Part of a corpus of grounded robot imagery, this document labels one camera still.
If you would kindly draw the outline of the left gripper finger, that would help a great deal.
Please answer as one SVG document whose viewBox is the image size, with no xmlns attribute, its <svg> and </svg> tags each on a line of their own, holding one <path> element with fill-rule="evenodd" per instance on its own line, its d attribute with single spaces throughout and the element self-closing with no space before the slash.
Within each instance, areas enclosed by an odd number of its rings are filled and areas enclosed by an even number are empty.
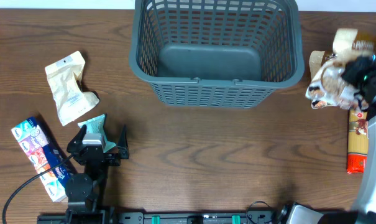
<svg viewBox="0 0 376 224">
<path fill-rule="evenodd" d="M 76 136 L 70 141 L 70 145 L 82 144 L 84 136 L 86 134 L 86 125 L 82 125 Z"/>
<path fill-rule="evenodd" d="M 127 143 L 127 129 L 126 125 L 123 126 L 117 148 L 119 150 L 120 155 L 128 155 L 129 154 L 129 147 Z"/>
</svg>

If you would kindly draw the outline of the teal snack packet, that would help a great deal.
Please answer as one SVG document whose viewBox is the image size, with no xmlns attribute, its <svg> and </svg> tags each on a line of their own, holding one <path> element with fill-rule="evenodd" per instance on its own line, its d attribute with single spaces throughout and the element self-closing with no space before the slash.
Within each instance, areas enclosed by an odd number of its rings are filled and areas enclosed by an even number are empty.
<svg viewBox="0 0 376 224">
<path fill-rule="evenodd" d="M 105 119 L 106 119 L 106 115 L 102 114 L 95 118 L 91 118 L 89 120 L 80 122 L 77 125 L 79 128 L 82 128 L 84 125 L 86 125 L 87 133 L 101 134 L 104 138 L 104 143 L 105 143 L 103 151 L 108 152 L 112 148 L 116 147 L 116 144 L 114 142 L 108 141 L 106 137 L 106 133 L 104 131 Z"/>
</svg>

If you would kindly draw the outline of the brown white snack bag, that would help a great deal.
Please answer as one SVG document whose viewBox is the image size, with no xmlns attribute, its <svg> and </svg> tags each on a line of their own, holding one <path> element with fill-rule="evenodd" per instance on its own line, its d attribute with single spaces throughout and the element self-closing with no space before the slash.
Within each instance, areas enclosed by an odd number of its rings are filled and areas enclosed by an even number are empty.
<svg viewBox="0 0 376 224">
<path fill-rule="evenodd" d="M 343 110 L 365 111 L 369 107 L 363 96 L 359 94 L 359 90 L 342 78 L 348 63 L 354 62 L 360 56 L 368 58 L 369 54 L 353 52 L 335 54 L 316 50 L 311 53 L 309 59 L 311 83 L 305 97 L 311 100 L 313 109 L 335 106 Z"/>
</svg>

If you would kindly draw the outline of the brown Panners snack bag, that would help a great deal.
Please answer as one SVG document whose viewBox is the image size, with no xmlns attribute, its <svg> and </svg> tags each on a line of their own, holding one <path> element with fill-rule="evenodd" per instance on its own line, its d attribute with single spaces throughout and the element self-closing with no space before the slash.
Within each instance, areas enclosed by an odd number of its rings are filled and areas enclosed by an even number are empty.
<svg viewBox="0 0 376 224">
<path fill-rule="evenodd" d="M 376 35 L 359 29 L 339 28 L 332 50 L 339 60 L 355 60 L 360 56 L 376 55 Z"/>
</svg>

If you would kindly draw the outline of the beige paper pouch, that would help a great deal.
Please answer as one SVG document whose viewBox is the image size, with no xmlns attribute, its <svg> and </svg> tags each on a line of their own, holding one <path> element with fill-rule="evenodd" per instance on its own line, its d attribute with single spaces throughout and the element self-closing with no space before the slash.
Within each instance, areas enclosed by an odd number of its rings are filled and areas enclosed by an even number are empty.
<svg viewBox="0 0 376 224">
<path fill-rule="evenodd" d="M 93 92 L 83 92 L 80 88 L 84 67 L 85 60 L 79 51 L 45 67 L 62 126 L 76 120 L 99 103 L 99 98 Z"/>
</svg>

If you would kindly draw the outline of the colourful tissue multipack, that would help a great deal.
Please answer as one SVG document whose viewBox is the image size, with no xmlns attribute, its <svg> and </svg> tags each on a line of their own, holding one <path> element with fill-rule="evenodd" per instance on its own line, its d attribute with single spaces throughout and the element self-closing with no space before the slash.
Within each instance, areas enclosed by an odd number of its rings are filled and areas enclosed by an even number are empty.
<svg viewBox="0 0 376 224">
<path fill-rule="evenodd" d="M 11 133 L 20 145 L 53 202 L 66 198 L 65 186 L 73 175 L 69 163 L 62 164 L 62 156 L 46 129 L 35 118 L 29 117 L 11 129 Z"/>
</svg>

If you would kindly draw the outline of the red spaghetti packet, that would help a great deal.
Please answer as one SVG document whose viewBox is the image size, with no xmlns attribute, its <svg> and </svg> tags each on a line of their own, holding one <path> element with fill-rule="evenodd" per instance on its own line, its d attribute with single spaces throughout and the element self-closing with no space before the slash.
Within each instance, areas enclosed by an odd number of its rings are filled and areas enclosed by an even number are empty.
<svg viewBox="0 0 376 224">
<path fill-rule="evenodd" d="M 347 173 L 363 173 L 367 162 L 369 138 L 366 112 L 349 111 L 347 142 Z"/>
</svg>

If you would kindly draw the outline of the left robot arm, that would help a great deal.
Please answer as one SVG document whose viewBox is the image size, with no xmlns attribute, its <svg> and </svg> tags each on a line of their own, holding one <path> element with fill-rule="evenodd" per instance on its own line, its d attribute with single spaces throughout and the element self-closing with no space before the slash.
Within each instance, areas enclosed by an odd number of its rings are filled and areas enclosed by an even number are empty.
<svg viewBox="0 0 376 224">
<path fill-rule="evenodd" d="M 66 151 L 84 167 L 83 173 L 72 175 L 66 183 L 68 197 L 67 223 L 118 223 L 114 207 L 102 204 L 110 167 L 121 165 L 129 158 L 129 149 L 124 126 L 116 152 L 104 152 L 104 135 L 89 133 L 87 126 L 69 142 Z"/>
</svg>

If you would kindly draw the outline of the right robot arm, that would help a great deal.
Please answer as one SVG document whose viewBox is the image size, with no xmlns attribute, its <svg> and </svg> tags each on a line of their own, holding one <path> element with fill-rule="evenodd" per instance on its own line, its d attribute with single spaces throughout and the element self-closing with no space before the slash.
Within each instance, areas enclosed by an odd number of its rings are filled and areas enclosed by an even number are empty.
<svg viewBox="0 0 376 224">
<path fill-rule="evenodd" d="M 321 82 L 329 67 L 342 67 L 336 78 L 340 85 L 353 89 L 351 108 L 367 113 L 369 122 L 369 154 L 359 193 L 349 212 L 321 213 L 303 205 L 294 205 L 287 212 L 287 223 L 376 223 L 376 41 L 358 35 L 341 43 L 333 43 L 336 58 L 317 74 Z"/>
</svg>

